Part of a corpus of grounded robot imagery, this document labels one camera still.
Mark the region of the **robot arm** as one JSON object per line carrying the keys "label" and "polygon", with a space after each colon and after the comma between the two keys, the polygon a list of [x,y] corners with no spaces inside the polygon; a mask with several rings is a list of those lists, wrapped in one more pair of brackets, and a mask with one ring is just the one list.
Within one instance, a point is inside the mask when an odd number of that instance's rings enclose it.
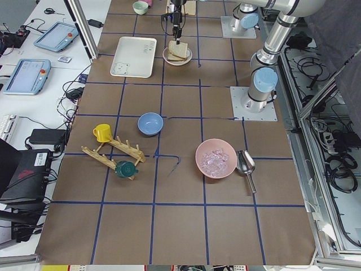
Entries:
{"label": "robot arm", "polygon": [[[195,1],[170,1],[166,13],[161,15],[161,26],[167,21],[172,23],[172,32],[164,33],[173,36],[177,44],[181,41],[182,29],[187,15],[195,14]],[[239,3],[231,16],[221,16],[222,36],[224,38],[255,39],[255,27],[258,25],[258,7],[251,4]]]}
{"label": "robot arm", "polygon": [[251,7],[279,11],[263,47],[250,60],[252,80],[248,92],[241,98],[241,105],[247,111],[259,113],[264,110],[267,99],[278,83],[278,76],[272,66],[276,64],[292,28],[297,25],[299,18],[316,13],[324,4],[324,1],[299,0],[240,2],[241,9],[245,11]]}

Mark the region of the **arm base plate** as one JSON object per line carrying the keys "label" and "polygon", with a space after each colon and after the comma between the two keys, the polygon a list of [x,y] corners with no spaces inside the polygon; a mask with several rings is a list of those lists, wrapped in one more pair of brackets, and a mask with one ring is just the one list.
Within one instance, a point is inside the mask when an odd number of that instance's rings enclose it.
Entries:
{"label": "arm base plate", "polygon": [[277,121],[273,102],[255,102],[248,97],[248,87],[231,86],[231,102],[235,120],[245,121]]}
{"label": "arm base plate", "polygon": [[245,29],[241,26],[240,20],[233,16],[221,16],[223,38],[256,39],[254,28]]}

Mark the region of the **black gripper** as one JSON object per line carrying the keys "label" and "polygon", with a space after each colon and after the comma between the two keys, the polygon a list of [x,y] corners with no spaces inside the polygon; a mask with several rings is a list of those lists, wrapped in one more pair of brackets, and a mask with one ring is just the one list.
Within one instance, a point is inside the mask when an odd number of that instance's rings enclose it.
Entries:
{"label": "black gripper", "polygon": [[173,36],[177,38],[177,45],[180,44],[180,38],[182,36],[182,28],[185,20],[183,20],[182,8],[186,4],[186,0],[170,0],[173,5]]}

